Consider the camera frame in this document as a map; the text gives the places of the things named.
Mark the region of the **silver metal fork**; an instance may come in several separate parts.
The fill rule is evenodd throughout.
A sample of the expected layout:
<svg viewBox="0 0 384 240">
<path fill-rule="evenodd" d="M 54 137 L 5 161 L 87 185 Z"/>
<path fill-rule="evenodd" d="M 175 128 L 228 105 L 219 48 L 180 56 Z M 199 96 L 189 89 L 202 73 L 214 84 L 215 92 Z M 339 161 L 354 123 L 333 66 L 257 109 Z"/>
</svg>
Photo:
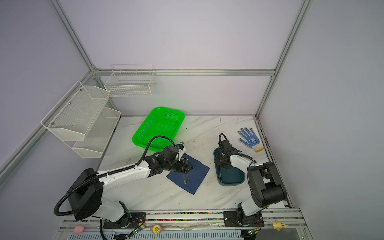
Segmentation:
<svg viewBox="0 0 384 240">
<path fill-rule="evenodd" d="M 183 173 L 183 181 L 184 181 L 185 185 L 190 182 L 189 175 L 188 175 L 188 169 L 189 169 L 189 165 L 188 164 L 183 164 L 182 173 Z"/>
</svg>

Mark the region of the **dark blue paper napkin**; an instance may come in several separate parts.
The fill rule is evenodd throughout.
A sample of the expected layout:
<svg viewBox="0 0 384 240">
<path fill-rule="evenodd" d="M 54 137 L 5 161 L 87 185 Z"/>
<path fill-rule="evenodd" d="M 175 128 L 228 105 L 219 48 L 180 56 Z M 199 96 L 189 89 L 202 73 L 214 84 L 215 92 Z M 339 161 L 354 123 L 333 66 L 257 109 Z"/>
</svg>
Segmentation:
<svg viewBox="0 0 384 240">
<path fill-rule="evenodd" d="M 193 166 L 193 169 L 188 173 L 190 181 L 185 184 L 183 174 L 175 172 L 170 172 L 167 175 L 167 178 L 181 189 L 194 195 L 208 174 L 210 168 L 187 154 L 184 154 L 183 158 L 187 158 Z"/>
</svg>

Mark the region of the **green plastic perforated basket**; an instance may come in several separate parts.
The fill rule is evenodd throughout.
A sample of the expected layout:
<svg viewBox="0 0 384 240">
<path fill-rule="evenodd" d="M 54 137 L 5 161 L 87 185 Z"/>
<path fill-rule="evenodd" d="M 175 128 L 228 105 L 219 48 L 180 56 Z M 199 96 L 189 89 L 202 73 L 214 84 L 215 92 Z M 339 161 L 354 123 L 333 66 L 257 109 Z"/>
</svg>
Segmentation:
<svg viewBox="0 0 384 240">
<path fill-rule="evenodd" d="M 181 111 L 158 107 L 153 109 L 132 137 L 134 145 L 146 148 L 155 136 L 175 139 L 185 114 Z"/>
</svg>

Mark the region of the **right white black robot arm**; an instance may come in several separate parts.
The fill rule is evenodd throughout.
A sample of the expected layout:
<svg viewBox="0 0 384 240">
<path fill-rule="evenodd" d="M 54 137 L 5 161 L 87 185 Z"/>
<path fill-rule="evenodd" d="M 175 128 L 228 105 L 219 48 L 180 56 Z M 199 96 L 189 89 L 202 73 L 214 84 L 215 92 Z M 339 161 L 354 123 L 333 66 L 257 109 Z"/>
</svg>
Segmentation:
<svg viewBox="0 0 384 240">
<path fill-rule="evenodd" d="M 238 204 L 235 211 L 225 211 L 226 227 L 263 227 L 262 210 L 287 199 L 287 191 L 272 162 L 257 164 L 252 157 L 243 154 L 231 144 L 214 150 L 214 162 L 218 179 L 224 173 L 239 170 L 247 177 L 250 197 Z"/>
</svg>

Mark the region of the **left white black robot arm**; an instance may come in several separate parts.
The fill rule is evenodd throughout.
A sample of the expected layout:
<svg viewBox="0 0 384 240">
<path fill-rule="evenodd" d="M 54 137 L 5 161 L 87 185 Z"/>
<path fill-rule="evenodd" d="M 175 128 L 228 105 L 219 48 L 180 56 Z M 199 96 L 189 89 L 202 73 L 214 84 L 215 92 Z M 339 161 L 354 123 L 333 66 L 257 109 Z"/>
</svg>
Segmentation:
<svg viewBox="0 0 384 240">
<path fill-rule="evenodd" d="M 146 156 L 137 164 L 110 171 L 95 172 L 89 168 L 76 179 L 54 208 L 56 216 L 72 215 L 76 220 L 89 217 L 108 220 L 118 228 L 126 228 L 133 217 L 122 201 L 113 201 L 106 194 L 124 184 L 142 180 L 164 171 L 188 174 L 191 162 L 180 152 Z"/>
</svg>

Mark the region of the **blue white work glove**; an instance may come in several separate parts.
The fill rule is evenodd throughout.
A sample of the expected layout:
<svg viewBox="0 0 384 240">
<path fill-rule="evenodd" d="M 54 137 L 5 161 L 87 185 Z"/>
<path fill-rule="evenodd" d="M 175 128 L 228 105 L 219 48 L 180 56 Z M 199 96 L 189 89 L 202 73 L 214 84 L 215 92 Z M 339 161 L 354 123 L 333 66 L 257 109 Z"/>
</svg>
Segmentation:
<svg viewBox="0 0 384 240">
<path fill-rule="evenodd" d="M 260 153 L 265 150 L 261 140 L 252 128 L 241 128 L 238 131 L 238 134 L 241 136 L 239 141 L 248 148 L 253 149 L 256 153 Z"/>
</svg>

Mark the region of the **dark teal plastic tray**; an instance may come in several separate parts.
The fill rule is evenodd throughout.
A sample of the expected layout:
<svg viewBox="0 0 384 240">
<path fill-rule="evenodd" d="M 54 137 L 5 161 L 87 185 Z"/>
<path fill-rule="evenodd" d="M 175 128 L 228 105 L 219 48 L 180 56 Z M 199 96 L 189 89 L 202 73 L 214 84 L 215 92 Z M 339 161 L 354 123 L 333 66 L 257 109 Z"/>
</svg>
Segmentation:
<svg viewBox="0 0 384 240">
<path fill-rule="evenodd" d="M 237 168 L 225 169 L 215 164 L 217 180 L 221 186 L 238 186 L 245 181 L 245 173 Z"/>
</svg>

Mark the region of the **pink green round toy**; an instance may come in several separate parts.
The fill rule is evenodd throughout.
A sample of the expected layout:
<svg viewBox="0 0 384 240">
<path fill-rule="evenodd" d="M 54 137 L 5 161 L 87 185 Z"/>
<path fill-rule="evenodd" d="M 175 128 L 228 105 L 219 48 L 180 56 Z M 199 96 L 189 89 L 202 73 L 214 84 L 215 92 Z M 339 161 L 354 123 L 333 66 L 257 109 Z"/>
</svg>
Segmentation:
<svg viewBox="0 0 384 240">
<path fill-rule="evenodd" d="M 150 230 L 151 230 L 151 232 L 153 234 L 159 234 L 160 232 L 163 231 L 163 229 L 164 228 L 162 226 L 160 226 L 160 225 L 153 225 L 153 226 L 150 227 Z"/>
</svg>

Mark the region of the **yellow toy figure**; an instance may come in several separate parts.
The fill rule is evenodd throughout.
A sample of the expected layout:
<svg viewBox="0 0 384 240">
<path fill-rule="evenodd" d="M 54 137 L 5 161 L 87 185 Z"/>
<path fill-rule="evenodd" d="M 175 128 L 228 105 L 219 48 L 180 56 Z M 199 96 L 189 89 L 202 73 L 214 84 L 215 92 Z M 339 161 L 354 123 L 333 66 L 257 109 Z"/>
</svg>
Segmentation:
<svg viewBox="0 0 384 240">
<path fill-rule="evenodd" d="M 281 223 L 281 222 L 279 222 L 278 220 L 275 220 L 275 221 L 273 222 L 273 228 L 274 228 L 275 230 L 277 230 L 277 231 L 281 231 L 282 229 L 286 229 L 287 227 L 288 227 L 287 224 L 285 224 L 285 223 Z"/>
</svg>

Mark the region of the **white mesh two-tier shelf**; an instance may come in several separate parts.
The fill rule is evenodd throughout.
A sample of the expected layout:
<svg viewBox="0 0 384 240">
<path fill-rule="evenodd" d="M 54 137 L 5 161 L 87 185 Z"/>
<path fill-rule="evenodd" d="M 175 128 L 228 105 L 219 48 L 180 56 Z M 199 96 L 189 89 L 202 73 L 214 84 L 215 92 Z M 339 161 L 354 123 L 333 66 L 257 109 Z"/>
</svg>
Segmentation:
<svg viewBox="0 0 384 240">
<path fill-rule="evenodd" d="M 108 107 L 110 92 L 76 82 L 41 125 L 83 159 L 103 157 L 121 118 Z"/>
</svg>

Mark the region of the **pink toy figure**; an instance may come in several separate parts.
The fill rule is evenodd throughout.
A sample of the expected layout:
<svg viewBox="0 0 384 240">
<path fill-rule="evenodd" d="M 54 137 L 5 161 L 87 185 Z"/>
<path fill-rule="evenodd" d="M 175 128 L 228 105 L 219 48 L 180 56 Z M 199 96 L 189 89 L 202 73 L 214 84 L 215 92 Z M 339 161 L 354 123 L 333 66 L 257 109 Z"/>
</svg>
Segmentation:
<svg viewBox="0 0 384 240">
<path fill-rule="evenodd" d="M 81 234 L 83 233 L 85 230 L 85 227 L 84 226 L 76 226 L 74 229 L 73 229 L 73 234 Z"/>
</svg>

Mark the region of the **aluminium front rail frame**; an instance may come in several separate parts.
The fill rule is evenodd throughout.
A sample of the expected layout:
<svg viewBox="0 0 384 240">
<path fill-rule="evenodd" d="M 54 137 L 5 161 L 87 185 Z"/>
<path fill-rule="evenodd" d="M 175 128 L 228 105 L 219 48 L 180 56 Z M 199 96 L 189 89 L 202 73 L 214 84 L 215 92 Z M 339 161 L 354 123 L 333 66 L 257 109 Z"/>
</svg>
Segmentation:
<svg viewBox="0 0 384 240">
<path fill-rule="evenodd" d="M 262 211 L 263 227 L 226 227 L 224 212 L 232 210 L 146 211 L 144 220 L 134 217 L 129 229 L 108 229 L 96 218 L 75 220 L 65 217 L 56 240 L 311 240 L 309 227 L 300 209 L 271 208 Z M 277 231 L 273 222 L 288 225 Z M 164 229 L 153 234 L 150 227 Z M 73 234 L 76 226 L 84 226 L 81 234 Z"/>
</svg>

